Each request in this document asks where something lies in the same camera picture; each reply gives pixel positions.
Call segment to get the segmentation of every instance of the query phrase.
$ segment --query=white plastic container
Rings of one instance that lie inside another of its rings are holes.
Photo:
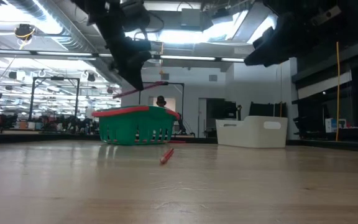
[[[287,118],[247,116],[243,121],[216,120],[218,144],[251,148],[283,148]]]

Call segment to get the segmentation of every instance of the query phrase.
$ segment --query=ceiling pipe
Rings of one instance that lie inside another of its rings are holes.
[[[97,52],[96,48],[53,1],[6,0],[6,2],[13,5],[18,10],[30,14],[40,22],[58,23],[63,28],[61,35],[69,35],[70,37],[55,37],[53,39],[67,50],[71,52]],[[110,71],[108,65],[101,58],[88,61],[87,63],[99,70],[100,74],[108,82],[121,83],[121,77]]]

